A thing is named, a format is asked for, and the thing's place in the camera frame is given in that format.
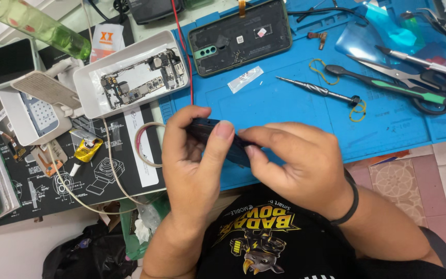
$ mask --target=hand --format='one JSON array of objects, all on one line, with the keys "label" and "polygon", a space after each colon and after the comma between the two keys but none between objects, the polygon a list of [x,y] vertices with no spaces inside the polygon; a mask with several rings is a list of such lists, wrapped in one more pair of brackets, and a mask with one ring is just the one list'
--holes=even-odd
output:
[{"label": "hand", "polygon": [[257,146],[246,147],[252,174],[280,196],[329,220],[343,217],[352,206],[353,191],[334,135],[295,122],[251,127],[238,135],[286,162],[280,167]]},{"label": "hand", "polygon": [[235,135],[235,128],[228,121],[216,124],[206,147],[187,134],[185,127],[194,118],[207,118],[210,114],[211,108],[184,107],[168,120],[164,132],[163,177],[171,213],[175,221],[185,226],[205,225],[220,193],[221,168]]}]

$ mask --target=fingernail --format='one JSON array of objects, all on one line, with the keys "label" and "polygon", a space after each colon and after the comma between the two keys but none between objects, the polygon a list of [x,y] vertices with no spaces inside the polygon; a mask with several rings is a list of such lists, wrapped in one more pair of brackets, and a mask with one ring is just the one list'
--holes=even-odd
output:
[{"label": "fingernail", "polygon": [[214,133],[216,136],[227,139],[235,131],[233,124],[230,121],[221,120],[214,128]]},{"label": "fingernail", "polygon": [[252,145],[248,145],[246,147],[244,147],[245,152],[247,153],[247,156],[249,156],[249,158],[252,158],[252,155],[254,154],[254,147]]}]

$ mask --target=charger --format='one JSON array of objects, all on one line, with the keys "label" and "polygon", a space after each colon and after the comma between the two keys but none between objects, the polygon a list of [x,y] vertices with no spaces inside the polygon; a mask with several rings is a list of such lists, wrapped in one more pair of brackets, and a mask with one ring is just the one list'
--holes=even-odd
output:
[{"label": "charger", "polygon": [[[177,13],[185,9],[183,0],[174,0]],[[130,12],[137,25],[165,18],[173,14],[171,0],[128,0]]]}]

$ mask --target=glue tube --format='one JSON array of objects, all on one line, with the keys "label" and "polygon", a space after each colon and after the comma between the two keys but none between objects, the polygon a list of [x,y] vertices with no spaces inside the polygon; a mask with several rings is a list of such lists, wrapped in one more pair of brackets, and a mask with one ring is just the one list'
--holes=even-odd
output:
[{"label": "glue tube", "polygon": [[70,134],[82,139],[73,155],[75,157],[75,162],[73,163],[70,176],[74,176],[83,163],[91,161],[94,154],[96,154],[96,151],[102,145],[102,139],[80,129],[70,130]]}]

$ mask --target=printed graphic on t-shirt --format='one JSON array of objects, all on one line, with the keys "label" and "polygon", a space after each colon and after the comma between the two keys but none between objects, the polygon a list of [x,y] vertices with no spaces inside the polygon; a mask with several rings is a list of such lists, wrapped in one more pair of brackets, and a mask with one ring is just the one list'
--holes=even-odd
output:
[{"label": "printed graphic on t-shirt", "polygon": [[222,241],[230,232],[243,231],[243,236],[230,240],[231,253],[235,257],[244,257],[243,272],[264,272],[272,270],[282,273],[282,267],[276,264],[280,253],[286,247],[286,242],[272,236],[273,232],[289,232],[300,230],[293,224],[295,213],[290,212],[289,206],[280,204],[266,204],[249,209],[232,222],[220,228],[219,239],[215,244]]}]

